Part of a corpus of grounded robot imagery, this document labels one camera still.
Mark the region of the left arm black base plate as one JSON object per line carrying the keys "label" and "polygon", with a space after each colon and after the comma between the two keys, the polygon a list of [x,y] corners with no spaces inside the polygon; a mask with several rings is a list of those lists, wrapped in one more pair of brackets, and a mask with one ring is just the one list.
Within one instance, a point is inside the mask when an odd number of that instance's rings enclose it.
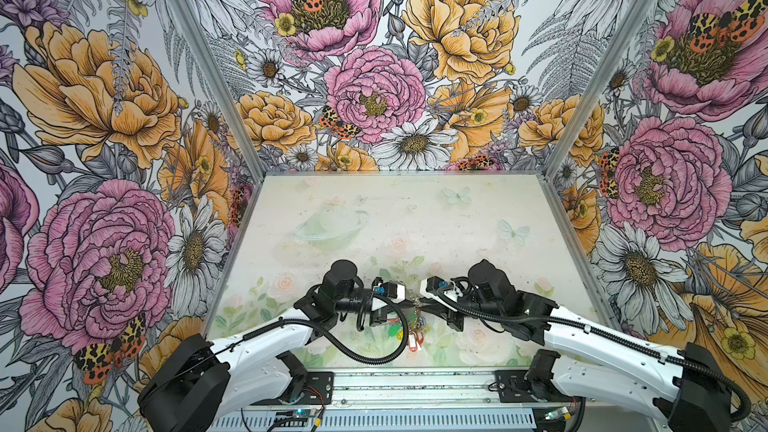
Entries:
{"label": "left arm black base plate", "polygon": [[335,374],[310,371],[292,377],[277,401],[286,405],[328,405],[332,400]]}

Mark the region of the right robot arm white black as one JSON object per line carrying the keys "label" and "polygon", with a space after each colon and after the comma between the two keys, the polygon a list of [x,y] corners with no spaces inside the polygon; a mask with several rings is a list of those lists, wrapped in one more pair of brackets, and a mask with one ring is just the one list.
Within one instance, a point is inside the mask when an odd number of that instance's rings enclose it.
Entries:
{"label": "right robot arm white black", "polygon": [[496,323],[539,350],[518,383],[541,401],[595,399],[640,413],[672,431],[727,431],[751,413],[746,391],[695,343],[675,348],[586,319],[544,296],[515,288],[482,260],[453,279],[429,277],[420,294],[461,327]]}

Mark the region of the bunch of coloured key tags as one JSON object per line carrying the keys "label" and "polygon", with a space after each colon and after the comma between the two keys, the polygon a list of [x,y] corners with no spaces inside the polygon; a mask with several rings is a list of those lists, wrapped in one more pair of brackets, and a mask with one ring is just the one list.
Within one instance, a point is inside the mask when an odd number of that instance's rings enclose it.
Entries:
{"label": "bunch of coloured key tags", "polygon": [[[428,331],[429,327],[421,320],[417,320],[409,325],[407,348],[410,352],[415,353],[422,349]],[[403,326],[400,323],[395,324],[391,321],[389,324],[388,335],[397,340],[401,340],[404,336]]]}

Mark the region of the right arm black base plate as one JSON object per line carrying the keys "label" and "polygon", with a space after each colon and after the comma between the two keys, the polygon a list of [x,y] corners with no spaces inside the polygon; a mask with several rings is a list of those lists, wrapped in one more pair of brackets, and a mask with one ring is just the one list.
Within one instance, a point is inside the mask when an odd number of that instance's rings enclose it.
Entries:
{"label": "right arm black base plate", "polygon": [[501,403],[570,403],[574,400],[561,393],[550,379],[522,369],[495,371],[487,390],[496,393]]}

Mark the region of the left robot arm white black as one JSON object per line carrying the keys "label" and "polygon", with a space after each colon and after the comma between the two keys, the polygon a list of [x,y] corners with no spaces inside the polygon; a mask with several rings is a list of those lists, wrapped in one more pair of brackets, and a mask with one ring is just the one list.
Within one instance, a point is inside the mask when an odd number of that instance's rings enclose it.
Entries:
{"label": "left robot arm white black", "polygon": [[[214,341],[201,334],[184,339],[140,392],[139,413],[154,431],[205,431],[218,417],[253,403],[293,402],[310,386],[295,352],[319,338],[357,363],[390,363],[408,345],[406,298],[404,285],[376,279],[365,286],[353,262],[337,260],[291,309],[265,324]],[[399,345],[382,357],[352,350],[331,332],[349,314],[356,315],[358,330],[395,315]]]}

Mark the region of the metal key organizer plate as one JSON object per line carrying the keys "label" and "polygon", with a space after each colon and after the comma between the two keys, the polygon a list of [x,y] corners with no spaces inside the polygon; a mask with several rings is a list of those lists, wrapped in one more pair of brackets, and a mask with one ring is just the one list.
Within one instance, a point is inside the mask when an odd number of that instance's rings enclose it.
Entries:
{"label": "metal key organizer plate", "polygon": [[426,318],[422,314],[421,300],[415,294],[409,293],[404,304],[408,309],[409,325],[417,320],[421,320],[428,326]]}

